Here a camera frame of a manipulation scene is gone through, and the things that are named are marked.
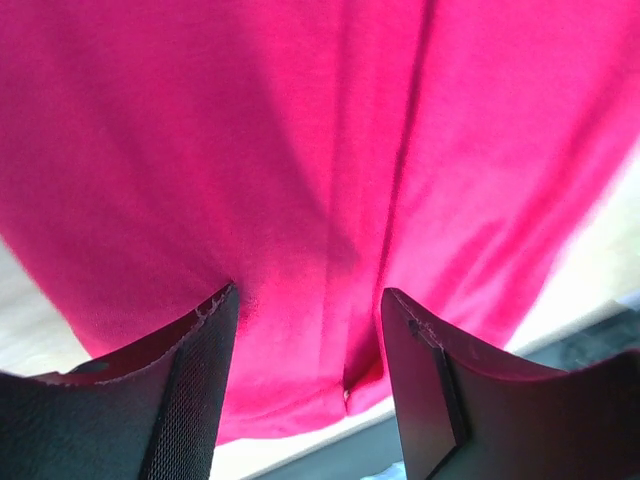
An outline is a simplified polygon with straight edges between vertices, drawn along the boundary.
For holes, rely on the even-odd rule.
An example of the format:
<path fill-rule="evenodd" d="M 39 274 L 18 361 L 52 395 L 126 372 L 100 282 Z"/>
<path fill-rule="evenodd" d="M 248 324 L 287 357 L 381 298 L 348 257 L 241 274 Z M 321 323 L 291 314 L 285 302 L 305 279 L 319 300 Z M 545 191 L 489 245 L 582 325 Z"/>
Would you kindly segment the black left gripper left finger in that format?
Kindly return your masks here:
<path fill-rule="evenodd" d="M 2 478 L 209 478 L 238 311 L 227 285 L 65 374 L 2 373 Z"/>

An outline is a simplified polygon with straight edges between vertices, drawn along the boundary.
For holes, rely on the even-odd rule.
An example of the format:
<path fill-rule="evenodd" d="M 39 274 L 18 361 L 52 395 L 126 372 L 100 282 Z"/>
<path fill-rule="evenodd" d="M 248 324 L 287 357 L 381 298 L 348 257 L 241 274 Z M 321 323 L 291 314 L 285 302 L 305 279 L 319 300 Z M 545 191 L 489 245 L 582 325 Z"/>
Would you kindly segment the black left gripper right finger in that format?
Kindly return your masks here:
<path fill-rule="evenodd" d="M 411 479 L 635 479 L 639 353 L 566 372 L 498 349 L 389 288 L 382 326 Z"/>

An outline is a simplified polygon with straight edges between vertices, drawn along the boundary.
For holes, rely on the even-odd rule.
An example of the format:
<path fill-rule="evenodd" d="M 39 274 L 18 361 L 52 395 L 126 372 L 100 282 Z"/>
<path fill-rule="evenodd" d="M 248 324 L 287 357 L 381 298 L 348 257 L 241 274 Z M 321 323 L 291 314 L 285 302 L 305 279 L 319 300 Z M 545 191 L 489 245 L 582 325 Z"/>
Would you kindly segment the red t shirt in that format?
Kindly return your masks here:
<path fill-rule="evenodd" d="M 635 1 L 1 5 L 2 237 L 94 356 L 236 284 L 220 443 L 387 397 L 387 287 L 504 346 L 638 134 Z"/>

